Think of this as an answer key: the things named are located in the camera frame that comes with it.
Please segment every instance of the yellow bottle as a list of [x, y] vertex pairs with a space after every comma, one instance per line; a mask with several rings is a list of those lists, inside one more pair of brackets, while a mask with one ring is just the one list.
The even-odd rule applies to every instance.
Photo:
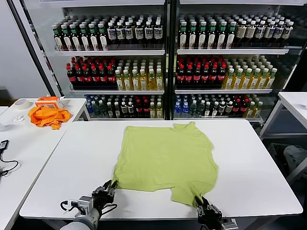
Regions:
[[115, 71], [115, 74], [116, 74], [116, 83], [117, 83], [118, 90], [125, 90], [124, 79], [122, 78], [122, 75], [120, 74], [119, 69]]
[[254, 74], [250, 77], [248, 89], [254, 90], [260, 78], [260, 69], [256, 68]]
[[273, 81], [275, 80], [275, 74], [276, 74], [276, 72], [277, 72], [277, 68], [272, 68], [271, 74], [270, 74], [270, 76], [268, 77], [268, 80], [267, 80], [267, 82], [266, 82], [265, 85], [264, 85], [264, 88], [265, 88], [265, 89], [270, 89], [270, 88], [271, 88], [271, 86], [272, 86], [272, 84], [273, 84]]
[[163, 77], [162, 77], [162, 70], [157, 69], [157, 89], [158, 90], [163, 90]]
[[233, 89], [233, 90], [239, 89], [239, 85], [240, 85], [241, 77], [242, 77], [242, 72], [243, 72], [243, 69], [239, 68], [237, 70], [236, 74], [233, 76], [232, 83], [231, 83], [231, 89]]
[[141, 83], [139, 82], [139, 74], [136, 69], [132, 70], [132, 82], [133, 82], [133, 88], [134, 90], [140, 90], [141, 89]]
[[260, 80], [256, 84], [256, 89], [263, 89], [264, 83], [267, 80], [267, 75], [268, 75], [269, 69], [264, 68], [262, 74], [260, 75]]
[[223, 82], [223, 89], [229, 90], [231, 89], [231, 83], [234, 76], [234, 69], [230, 68]]
[[124, 70], [124, 83], [126, 90], [133, 90], [132, 85], [130, 84], [130, 76], [127, 69]]
[[251, 77], [251, 72], [252, 72], [252, 69], [247, 68], [245, 75], [242, 77], [242, 81], [239, 86], [240, 89], [246, 90], [248, 88], [248, 83]]
[[155, 79], [154, 69], [149, 69], [148, 85], [149, 85], [149, 90], [157, 89], [157, 81]]

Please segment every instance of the bottle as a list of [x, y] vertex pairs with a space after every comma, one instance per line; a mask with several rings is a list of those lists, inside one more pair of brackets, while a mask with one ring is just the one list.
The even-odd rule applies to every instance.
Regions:
[[275, 80], [275, 74], [277, 72], [277, 68], [272, 68], [271, 70], [271, 73], [266, 81], [266, 83], [264, 84], [264, 88], [265, 89], [270, 89], [272, 84], [273, 84], [273, 81]]
[[244, 112], [243, 117], [251, 118], [255, 108], [255, 102], [250, 102], [249, 108]]
[[226, 49], [230, 49], [232, 47], [232, 43], [235, 38], [235, 30], [236, 30], [236, 22], [231, 22], [229, 31], [227, 33]]
[[189, 108], [189, 117], [194, 117], [196, 113], [197, 105], [196, 105], [196, 100], [193, 100], [190, 108]]
[[252, 69], [248, 68], [246, 73], [242, 76], [241, 83], [239, 85], [239, 89], [246, 90], [248, 88], [248, 83], [250, 81]]
[[89, 35], [87, 34], [85, 24], [80, 24], [79, 27], [81, 30], [81, 40], [82, 40], [83, 48], [86, 51], [89, 51], [90, 50]]
[[201, 28], [200, 31], [198, 33], [198, 49], [203, 49], [204, 45], [205, 45], [205, 40], [206, 40], [206, 22], [201, 22]]
[[223, 44], [224, 44], [224, 40], [225, 40], [225, 35], [226, 35], [226, 25], [227, 22], [221, 22], [220, 24], [220, 31], [218, 32], [217, 36], [216, 36], [216, 48], [217, 49], [221, 49], [223, 48]]
[[149, 69], [148, 85], [149, 85], [149, 90], [157, 89], [157, 81], [153, 69]]
[[248, 89], [254, 90], [256, 88], [256, 85], [258, 84], [258, 81], [260, 79], [260, 68], [256, 68], [254, 74], [251, 76], [248, 84]]
[[210, 31], [208, 33], [208, 49], [212, 49], [214, 46], [214, 41], [215, 41], [215, 27], [216, 27], [216, 22], [211, 21], [210, 22]]
[[241, 24], [237, 26], [237, 31], [236, 31], [236, 42], [237, 43], [243, 42], [246, 29], [247, 29], [246, 21], [243, 20]]
[[255, 86], [256, 89], [263, 89], [264, 83], [267, 80], [267, 75], [268, 75], [269, 69], [268, 68], [264, 68], [262, 74], [260, 74], [259, 76], [259, 80]]

